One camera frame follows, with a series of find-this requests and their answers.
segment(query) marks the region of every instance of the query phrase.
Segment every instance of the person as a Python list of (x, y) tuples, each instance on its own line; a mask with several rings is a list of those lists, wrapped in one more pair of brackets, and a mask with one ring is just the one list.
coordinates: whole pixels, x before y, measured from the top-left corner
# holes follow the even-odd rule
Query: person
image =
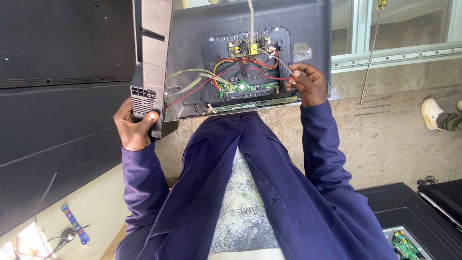
[[(456, 108), (458, 111), (462, 111), (462, 100), (457, 102)], [(424, 118), (425, 126), (429, 130), (447, 130), (451, 132), (462, 130), (462, 114), (444, 112), (433, 98), (427, 98), (422, 102), (420, 113)]]
[(290, 69), (306, 176), (253, 111), (207, 118), (169, 192), (147, 136), (158, 114), (134, 124), (131, 100), (122, 104), (114, 121), (132, 215), (115, 259), (396, 259), (367, 198), (349, 184), (324, 75), (309, 64)]

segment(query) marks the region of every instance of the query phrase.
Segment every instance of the hand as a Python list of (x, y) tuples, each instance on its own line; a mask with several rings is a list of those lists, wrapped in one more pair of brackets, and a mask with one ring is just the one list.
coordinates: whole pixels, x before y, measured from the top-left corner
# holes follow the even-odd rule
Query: hand
[(139, 123), (133, 123), (132, 98), (126, 99), (114, 114), (114, 122), (119, 131), (122, 146), (128, 151), (139, 151), (151, 144), (147, 133), (159, 118), (159, 114), (151, 111)]
[(326, 77), (320, 70), (306, 63), (293, 64), (289, 69), (293, 70), (295, 79), (286, 83), (287, 90), (298, 89), (302, 106), (320, 105), (327, 101)]

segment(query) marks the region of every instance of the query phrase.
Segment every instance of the clear plastic bag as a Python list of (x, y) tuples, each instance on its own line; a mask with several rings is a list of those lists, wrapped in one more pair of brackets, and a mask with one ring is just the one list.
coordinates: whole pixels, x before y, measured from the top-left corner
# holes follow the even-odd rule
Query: clear plastic bag
[(306, 43), (295, 43), (293, 46), (293, 62), (311, 59), (311, 48)]

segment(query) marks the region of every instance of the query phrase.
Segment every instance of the white wire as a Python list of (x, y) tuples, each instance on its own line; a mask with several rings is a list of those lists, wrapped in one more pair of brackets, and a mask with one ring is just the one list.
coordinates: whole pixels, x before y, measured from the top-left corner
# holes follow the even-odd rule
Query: white wire
[(293, 75), (293, 73), (292, 73), (292, 71), (289, 69), (289, 67), (288, 67), (288, 66), (287, 66), (287, 65), (286, 65), (286, 64), (285, 64), (285, 63), (284, 63), (284, 62), (283, 62), (281, 59), (279, 59), (278, 57), (276, 57), (276, 56), (273, 56), (273, 55), (271, 55), (271, 54), (269, 54), (269, 53), (265, 52), (265, 51), (264, 51), (264, 50), (262, 50), (262, 49), (257, 49), (257, 50), (259, 50), (259, 51), (262, 51), (262, 52), (264, 52), (264, 53), (268, 54), (268, 56), (270, 56), (270, 57), (273, 57), (273, 58), (276, 58), (276, 59), (278, 59), (278, 61), (279, 61), (279, 62), (281, 62), (281, 63), (282, 63), (282, 65), (284, 65), (284, 66), (287, 68), (287, 70), (289, 70), (290, 74), (292, 74), (292, 76), (294, 76), (294, 75)]
[(247, 0), (250, 9), (250, 43), (254, 43), (254, 6), (252, 0)]

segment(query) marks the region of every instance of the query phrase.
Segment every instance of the circuit board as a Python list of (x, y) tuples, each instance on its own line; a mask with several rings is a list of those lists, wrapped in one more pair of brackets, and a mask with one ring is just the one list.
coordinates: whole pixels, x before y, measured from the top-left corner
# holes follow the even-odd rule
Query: circuit board
[(227, 87), (224, 83), (218, 84), (218, 86), (220, 88), (220, 92), (219, 92), (220, 98), (224, 98), (226, 96), (236, 96), (236, 95), (232, 95), (234, 93), (244, 94), (245, 92), (255, 91), (255, 90), (275, 91), (280, 88), (279, 82), (272, 82), (272, 83), (267, 83), (267, 84), (251, 86), (243, 80), (234, 81), (232, 83), (231, 88)]
[[(257, 49), (262, 49), (266, 52), (270, 52), (269, 45), (271, 44), (271, 37), (261, 36), (260, 38), (256, 38), (254, 40), (256, 45), (253, 45)], [(228, 42), (228, 52), (230, 54), (230, 58), (239, 58), (243, 56), (255, 55), (257, 54), (257, 50), (251, 49), (251, 45), (253, 43), (250, 42), (249, 39), (244, 40), (237, 40)]]
[(280, 98), (280, 99), (270, 99), (264, 101), (255, 101), (255, 102), (247, 102), (242, 104), (235, 104), (235, 105), (225, 105), (213, 108), (213, 110), (209, 110), (207, 114), (214, 114), (219, 112), (226, 112), (244, 108), (252, 108), (252, 107), (259, 107), (259, 106), (266, 106), (266, 105), (276, 105), (276, 104), (284, 104), (290, 103), (297, 100), (297, 97), (287, 97), (287, 98)]
[(426, 260), (402, 231), (396, 231), (393, 234), (391, 243), (399, 260)]

